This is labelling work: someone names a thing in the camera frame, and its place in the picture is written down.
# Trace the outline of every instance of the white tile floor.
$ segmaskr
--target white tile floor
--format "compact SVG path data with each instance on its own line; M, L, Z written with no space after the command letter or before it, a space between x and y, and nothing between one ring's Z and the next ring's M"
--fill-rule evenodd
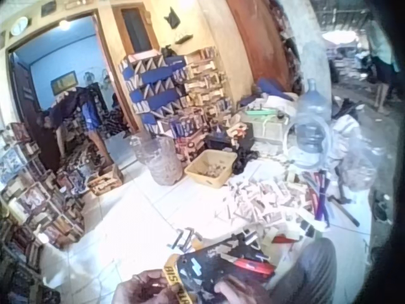
M85 236L66 251L47 245L41 259L44 282L61 292L62 303L111 303L119 282L164 265L177 228L193 227L205 238L235 228L215 217L224 189L201 186L188 177L172 187L159 186L145 166L129 165L135 158L121 135L108 141L108 149L124 168L125 184L98 198L87 194ZM265 178L274 170L265 161L254 161L233 179ZM371 213L362 202L350 207L361 222L359 229L331 206L332 227L325 236L337 250L335 303L350 303L363 282Z

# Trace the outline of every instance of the doorway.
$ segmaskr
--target doorway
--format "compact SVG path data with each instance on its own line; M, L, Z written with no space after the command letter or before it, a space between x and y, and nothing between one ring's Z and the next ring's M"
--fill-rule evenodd
M37 117L66 91L74 87L92 88L104 138L127 130L124 109L118 102L122 92L110 78L114 74L95 20L95 16L82 16L70 21L68 27L53 27L9 52L18 114L40 147L41 161L53 171L59 169L58 144L52 130L37 125ZM64 124L66 148L73 150L85 141L83 117L76 113Z

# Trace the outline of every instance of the person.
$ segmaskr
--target person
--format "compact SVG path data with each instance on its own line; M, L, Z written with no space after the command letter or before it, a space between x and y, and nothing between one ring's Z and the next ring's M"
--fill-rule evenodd
M383 105L395 74L391 45L381 27L371 15L366 26L366 33L370 46L371 60L375 65L377 80L379 82L374 107L379 113L387 115L389 112L384 109Z
M101 123L94 98L89 89L76 87L72 91L64 93L62 98L53 107L38 114L37 123L43 128L55 130L61 162L63 162L66 157L63 120L71 117L78 107L82 110L88 137L94 142L100 154L106 160L104 166L108 167L112 165L113 160L107 151L100 133L97 131Z
M317 239L305 249L276 286L267 291L258 282L242 282L226 276L215 284L229 304L332 303L337 276L335 247ZM120 283L113 304L176 304L179 285L169 286L161 270L148 270Z

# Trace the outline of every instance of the knee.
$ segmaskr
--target knee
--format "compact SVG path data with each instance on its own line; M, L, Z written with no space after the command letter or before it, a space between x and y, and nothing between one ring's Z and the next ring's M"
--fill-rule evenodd
M333 242L330 239L327 239L325 237L321 239L317 239L314 242L314 245L318 248L318 250L328 256L336 256L336 250L335 250L335 245L333 245Z
M319 260L336 261L335 245L330 239L324 237L317 239L304 249L301 258L314 262Z

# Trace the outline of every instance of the hand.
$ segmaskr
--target hand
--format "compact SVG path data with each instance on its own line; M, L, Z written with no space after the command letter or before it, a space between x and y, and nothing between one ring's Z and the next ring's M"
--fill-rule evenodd
M234 276L226 276L216 283L214 290L223 294L229 304L270 304L270 296L259 283L242 283Z
M180 285L169 286L162 270L147 270L120 283L113 304L177 304Z

